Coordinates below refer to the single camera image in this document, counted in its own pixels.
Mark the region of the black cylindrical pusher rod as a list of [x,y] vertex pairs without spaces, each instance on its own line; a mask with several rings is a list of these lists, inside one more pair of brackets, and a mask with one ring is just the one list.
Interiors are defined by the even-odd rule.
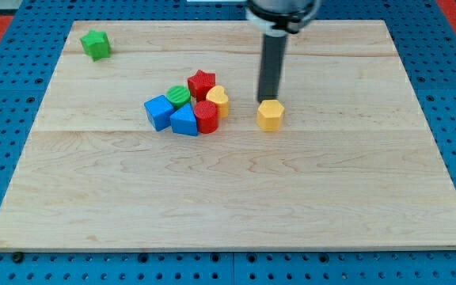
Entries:
[[276,100],[283,69],[287,36],[263,35],[260,54],[260,72],[256,98],[259,102]]

